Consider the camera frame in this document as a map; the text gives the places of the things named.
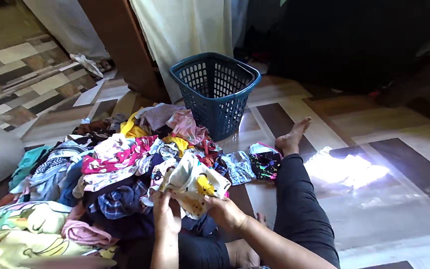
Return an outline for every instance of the curtain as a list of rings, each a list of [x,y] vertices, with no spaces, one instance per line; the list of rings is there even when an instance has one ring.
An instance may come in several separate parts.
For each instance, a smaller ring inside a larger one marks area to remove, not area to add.
[[[70,54],[95,61],[110,58],[77,0],[24,0],[41,23]]]
[[[182,97],[172,65],[203,52],[233,57],[231,0],[129,1],[172,102]]]

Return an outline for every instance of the hand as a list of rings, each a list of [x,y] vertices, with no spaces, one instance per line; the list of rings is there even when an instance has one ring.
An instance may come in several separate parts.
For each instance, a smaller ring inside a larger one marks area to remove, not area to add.
[[[180,205],[175,199],[170,199],[172,193],[155,192],[154,196],[154,224],[155,236],[178,235],[182,228]]]
[[[217,197],[205,195],[204,200],[210,207],[208,214],[219,226],[229,232],[239,229],[248,218],[248,216],[227,197],[219,199]]]

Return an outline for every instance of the blue plastic basket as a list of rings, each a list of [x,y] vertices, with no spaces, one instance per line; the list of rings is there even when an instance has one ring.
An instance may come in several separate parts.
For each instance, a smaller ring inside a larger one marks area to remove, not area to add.
[[[238,130],[248,95],[261,79],[253,67],[215,52],[180,61],[170,75],[195,122],[207,127],[214,141]]]

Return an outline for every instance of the foot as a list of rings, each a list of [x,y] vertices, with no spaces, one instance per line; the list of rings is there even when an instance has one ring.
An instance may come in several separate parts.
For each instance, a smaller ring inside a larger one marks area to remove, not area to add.
[[[262,213],[257,213],[257,220],[265,227],[267,218]],[[251,268],[260,266],[260,256],[250,247],[244,240],[236,240],[230,243],[225,243],[230,257],[230,265],[236,268]]]
[[[283,156],[299,153],[300,149],[298,148],[298,144],[303,137],[303,133],[310,124],[311,117],[306,117],[299,123],[293,125],[293,128],[289,133],[282,135],[275,140],[275,148],[280,151]]]

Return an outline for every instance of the black leggings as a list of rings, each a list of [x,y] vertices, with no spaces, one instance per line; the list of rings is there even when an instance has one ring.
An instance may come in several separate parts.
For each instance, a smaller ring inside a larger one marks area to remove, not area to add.
[[[330,221],[314,195],[314,188],[299,154],[286,156],[277,180],[277,216],[274,231],[339,268]],[[149,268],[154,239],[132,248],[129,265]],[[230,268],[223,242],[191,235],[179,235],[180,268]]]

